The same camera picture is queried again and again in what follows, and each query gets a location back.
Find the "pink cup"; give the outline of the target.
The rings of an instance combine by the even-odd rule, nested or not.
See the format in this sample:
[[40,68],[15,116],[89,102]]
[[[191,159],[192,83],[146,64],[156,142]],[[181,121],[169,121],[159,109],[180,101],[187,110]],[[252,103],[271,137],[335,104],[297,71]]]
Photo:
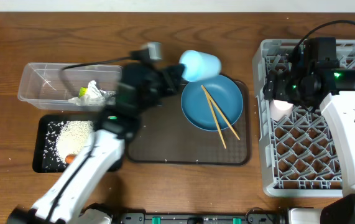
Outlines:
[[274,121],[281,120],[284,116],[290,116],[293,104],[286,101],[272,100],[270,102],[270,118]]

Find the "light blue cup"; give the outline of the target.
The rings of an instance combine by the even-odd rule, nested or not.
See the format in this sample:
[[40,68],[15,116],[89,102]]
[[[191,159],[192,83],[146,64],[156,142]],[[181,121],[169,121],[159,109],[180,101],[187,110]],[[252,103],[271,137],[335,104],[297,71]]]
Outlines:
[[188,82],[213,78],[221,72],[221,61],[218,57],[195,50],[186,50],[179,63],[185,66],[182,78]]

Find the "white napkin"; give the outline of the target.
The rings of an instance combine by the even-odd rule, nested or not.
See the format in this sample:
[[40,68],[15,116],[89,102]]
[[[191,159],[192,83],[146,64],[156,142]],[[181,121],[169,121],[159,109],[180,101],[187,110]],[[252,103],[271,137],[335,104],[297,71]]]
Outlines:
[[97,82],[92,80],[88,83],[86,95],[79,98],[75,96],[68,100],[69,103],[73,103],[78,106],[99,106],[103,105],[107,99],[115,95],[115,91],[101,90],[97,87]]

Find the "green snack wrapper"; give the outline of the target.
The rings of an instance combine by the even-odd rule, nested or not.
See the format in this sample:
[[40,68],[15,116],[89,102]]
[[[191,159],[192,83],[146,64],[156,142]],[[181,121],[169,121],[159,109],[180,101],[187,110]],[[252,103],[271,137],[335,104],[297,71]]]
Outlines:
[[81,98],[82,96],[86,95],[87,90],[88,90],[87,88],[81,87],[80,91],[79,91],[79,94],[78,94],[78,97]]

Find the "orange carrot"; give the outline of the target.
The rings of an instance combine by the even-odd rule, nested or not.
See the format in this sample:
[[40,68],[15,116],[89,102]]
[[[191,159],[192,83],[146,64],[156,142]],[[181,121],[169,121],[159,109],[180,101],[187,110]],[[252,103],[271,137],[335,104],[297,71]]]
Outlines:
[[69,154],[69,155],[67,155],[67,157],[65,158],[65,162],[66,162],[67,164],[71,164],[71,163],[74,161],[75,157],[76,157],[75,154]]

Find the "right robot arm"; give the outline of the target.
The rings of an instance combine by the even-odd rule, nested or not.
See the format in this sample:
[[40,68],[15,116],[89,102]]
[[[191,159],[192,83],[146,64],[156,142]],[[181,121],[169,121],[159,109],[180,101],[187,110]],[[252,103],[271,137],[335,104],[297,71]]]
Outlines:
[[343,197],[322,209],[291,208],[287,223],[355,223],[355,70],[329,58],[298,62],[268,73],[261,90],[265,100],[320,109],[341,168]]

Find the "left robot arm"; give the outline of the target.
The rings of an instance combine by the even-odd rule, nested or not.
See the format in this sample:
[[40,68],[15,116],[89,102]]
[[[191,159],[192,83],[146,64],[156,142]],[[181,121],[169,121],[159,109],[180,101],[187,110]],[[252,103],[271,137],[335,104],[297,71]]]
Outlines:
[[140,115],[177,94],[185,66],[162,70],[144,63],[122,68],[116,94],[105,101],[84,148],[52,188],[30,210],[15,208],[7,223],[72,223],[109,168],[121,160],[125,146],[141,127]]

